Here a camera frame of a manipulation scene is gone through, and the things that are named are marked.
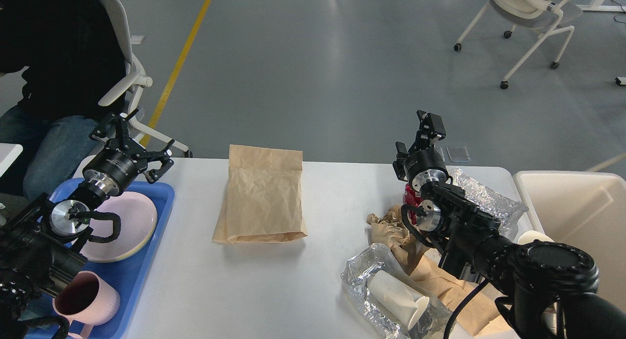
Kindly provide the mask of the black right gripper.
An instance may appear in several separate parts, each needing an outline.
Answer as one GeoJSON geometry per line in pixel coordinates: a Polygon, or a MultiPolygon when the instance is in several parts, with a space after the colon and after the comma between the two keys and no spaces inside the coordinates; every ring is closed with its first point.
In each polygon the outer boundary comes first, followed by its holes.
{"type": "Polygon", "coordinates": [[[398,180],[409,183],[413,190],[420,192],[427,184],[447,182],[449,174],[436,150],[429,149],[447,136],[442,118],[424,110],[418,110],[417,116],[420,126],[414,141],[415,152],[409,153],[403,142],[396,141],[393,169],[398,180]]]}

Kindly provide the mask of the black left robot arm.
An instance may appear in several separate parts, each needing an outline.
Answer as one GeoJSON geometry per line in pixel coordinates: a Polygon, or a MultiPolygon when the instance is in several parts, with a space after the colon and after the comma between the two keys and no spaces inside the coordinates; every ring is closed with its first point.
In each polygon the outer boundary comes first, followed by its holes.
{"type": "Polygon", "coordinates": [[[65,200],[52,202],[41,194],[1,228],[1,337],[23,339],[30,328],[56,325],[55,339],[68,335],[69,321],[60,315],[21,320],[30,301],[57,297],[83,269],[87,242],[111,243],[122,231],[116,213],[98,208],[121,196],[140,175],[157,182],[173,165],[165,138],[162,150],[148,151],[128,133],[129,114],[110,113],[92,130],[92,140],[107,140],[83,168],[83,181],[65,200]]]}

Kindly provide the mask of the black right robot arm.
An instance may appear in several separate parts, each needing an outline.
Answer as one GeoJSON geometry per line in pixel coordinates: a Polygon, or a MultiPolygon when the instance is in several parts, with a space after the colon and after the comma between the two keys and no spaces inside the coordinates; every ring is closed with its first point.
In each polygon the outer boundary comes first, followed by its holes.
{"type": "Polygon", "coordinates": [[[421,197],[404,204],[401,221],[411,235],[441,254],[440,269],[457,279],[472,271],[483,281],[452,313],[445,328],[491,284],[502,296],[499,314],[521,339],[623,339],[625,313],[597,295],[593,257],[574,246],[534,240],[523,245],[499,234],[500,221],[468,200],[435,144],[446,136],[440,116],[417,111],[420,127],[409,149],[396,142],[394,172],[421,197]]]}

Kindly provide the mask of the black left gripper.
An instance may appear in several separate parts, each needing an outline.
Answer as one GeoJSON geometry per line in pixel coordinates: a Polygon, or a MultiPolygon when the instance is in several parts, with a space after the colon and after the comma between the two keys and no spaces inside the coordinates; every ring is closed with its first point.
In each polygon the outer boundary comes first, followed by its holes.
{"type": "Polygon", "coordinates": [[[102,141],[107,149],[101,150],[82,174],[85,181],[109,197],[123,194],[139,174],[148,183],[155,183],[174,165],[170,150],[174,139],[162,150],[148,151],[130,136],[128,122],[138,112],[139,109],[130,114],[109,112],[89,134],[91,140],[102,141]],[[130,153],[131,158],[122,152],[130,153]]]}

